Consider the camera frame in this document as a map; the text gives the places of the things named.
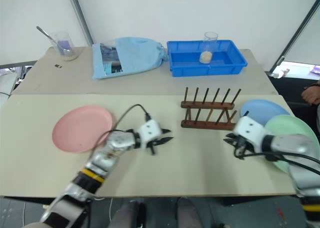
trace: person's leg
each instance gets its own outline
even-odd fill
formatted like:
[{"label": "person's leg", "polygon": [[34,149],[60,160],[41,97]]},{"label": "person's leg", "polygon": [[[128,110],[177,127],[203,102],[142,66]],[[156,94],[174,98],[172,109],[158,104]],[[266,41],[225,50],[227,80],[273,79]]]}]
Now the person's leg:
[{"label": "person's leg", "polygon": [[199,214],[188,198],[180,198],[177,202],[178,228],[203,228]]},{"label": "person's leg", "polygon": [[136,228],[139,204],[135,200],[125,203],[114,214],[108,228]]}]

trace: green plate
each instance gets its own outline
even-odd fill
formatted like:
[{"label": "green plate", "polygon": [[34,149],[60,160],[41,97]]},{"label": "green plate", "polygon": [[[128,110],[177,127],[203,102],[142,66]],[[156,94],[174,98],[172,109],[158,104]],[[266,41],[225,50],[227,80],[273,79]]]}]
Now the green plate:
[{"label": "green plate", "polygon": [[[311,138],[316,145],[316,155],[320,157],[319,141],[313,130],[302,120],[290,115],[278,115],[273,117],[265,125],[266,130],[270,131],[273,135],[283,134],[304,134]],[[274,162],[276,167],[284,172],[288,172],[288,164],[284,161]]]}]

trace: cloth bag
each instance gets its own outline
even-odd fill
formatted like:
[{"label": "cloth bag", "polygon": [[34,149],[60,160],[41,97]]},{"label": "cloth bag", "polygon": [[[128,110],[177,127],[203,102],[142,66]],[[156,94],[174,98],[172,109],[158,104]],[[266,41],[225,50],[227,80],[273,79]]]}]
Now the cloth bag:
[{"label": "cloth bag", "polygon": [[168,57],[161,43],[151,39],[125,37],[93,44],[93,79],[136,74],[159,67]]}]

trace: robotic arm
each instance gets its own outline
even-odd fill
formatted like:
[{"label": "robotic arm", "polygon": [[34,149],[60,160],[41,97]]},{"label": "robotic arm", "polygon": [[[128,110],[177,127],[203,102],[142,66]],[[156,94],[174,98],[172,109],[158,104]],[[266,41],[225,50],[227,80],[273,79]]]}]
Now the robotic arm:
[{"label": "robotic arm", "polygon": [[134,148],[151,148],[168,142],[172,137],[159,139],[170,130],[161,129],[154,120],[147,121],[138,132],[113,131],[104,148],[96,151],[87,161],[65,191],[57,197],[43,214],[40,222],[27,225],[28,228],[74,228],[80,227],[93,201],[96,191],[105,182],[116,166],[119,157]]},{"label": "robotic arm", "polygon": [[287,162],[308,224],[320,227],[320,162],[312,140],[301,134],[273,136],[262,125],[244,116],[224,141],[235,147],[237,158],[261,155],[272,162]]}]

